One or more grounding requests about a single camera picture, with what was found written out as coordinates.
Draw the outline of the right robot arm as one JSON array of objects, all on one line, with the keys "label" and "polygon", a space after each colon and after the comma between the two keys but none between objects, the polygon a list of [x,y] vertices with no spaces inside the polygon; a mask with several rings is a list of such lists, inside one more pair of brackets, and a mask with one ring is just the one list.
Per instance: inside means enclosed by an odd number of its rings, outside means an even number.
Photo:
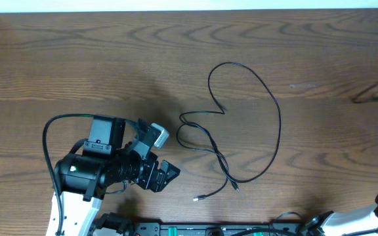
[{"label": "right robot arm", "polygon": [[375,203],[350,212],[329,211],[299,228],[300,235],[378,235],[378,194]]}]

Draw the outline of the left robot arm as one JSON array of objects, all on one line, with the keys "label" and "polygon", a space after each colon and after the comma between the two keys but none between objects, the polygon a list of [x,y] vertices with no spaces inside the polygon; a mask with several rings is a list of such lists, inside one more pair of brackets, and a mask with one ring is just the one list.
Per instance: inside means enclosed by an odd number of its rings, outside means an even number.
[{"label": "left robot arm", "polygon": [[88,138],[74,144],[52,165],[43,138],[43,152],[54,195],[47,235],[136,235],[135,225],[114,212],[96,218],[108,188],[136,184],[154,193],[179,174],[179,168],[158,161],[152,148],[161,148],[169,133],[160,125],[139,119],[91,115]]}]

